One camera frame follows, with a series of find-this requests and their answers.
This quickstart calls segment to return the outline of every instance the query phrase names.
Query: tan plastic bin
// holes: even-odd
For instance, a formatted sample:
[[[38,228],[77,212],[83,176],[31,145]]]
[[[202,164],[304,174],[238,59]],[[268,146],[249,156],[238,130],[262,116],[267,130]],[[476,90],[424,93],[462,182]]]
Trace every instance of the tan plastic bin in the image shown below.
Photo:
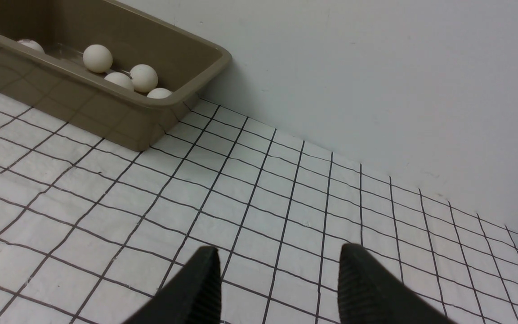
[[[152,66],[173,94],[147,98],[89,72],[82,53],[92,44],[111,50],[112,70]],[[132,150],[158,141],[230,60],[222,47],[114,0],[0,0],[0,92]]]

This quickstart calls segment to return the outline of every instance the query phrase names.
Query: white ball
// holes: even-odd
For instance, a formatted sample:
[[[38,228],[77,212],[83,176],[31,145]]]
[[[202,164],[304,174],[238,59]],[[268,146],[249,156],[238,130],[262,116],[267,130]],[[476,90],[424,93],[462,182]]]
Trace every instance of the white ball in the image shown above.
[[[165,89],[165,88],[156,88],[151,90],[151,92],[147,95],[148,98],[153,99],[163,99],[169,97],[173,92]]]
[[[17,43],[20,43],[20,44],[25,45],[31,49],[34,49],[40,53],[45,54],[43,47],[41,47],[41,45],[39,45],[39,43],[37,43],[37,41],[31,40],[31,39],[21,39],[21,40],[18,40]]]
[[[92,72],[107,72],[113,65],[113,55],[103,45],[91,45],[83,52],[83,64]]]
[[[157,86],[157,72],[151,66],[146,64],[136,65],[129,74],[137,92],[150,92]]]
[[[113,82],[117,84],[118,86],[122,86],[123,88],[126,88],[127,90],[133,91],[133,82],[131,82],[131,79],[129,76],[126,76],[125,74],[121,72],[113,72],[109,73],[105,80],[109,82]]]

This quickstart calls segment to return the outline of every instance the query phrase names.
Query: grid mat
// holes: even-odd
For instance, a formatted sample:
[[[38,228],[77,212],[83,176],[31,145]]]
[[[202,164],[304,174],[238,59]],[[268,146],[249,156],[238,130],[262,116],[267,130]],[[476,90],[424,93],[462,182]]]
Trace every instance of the grid mat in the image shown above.
[[[227,324],[338,323],[361,243],[459,323],[518,323],[518,234],[208,101],[137,153],[0,94],[0,323],[119,323],[199,246]]]

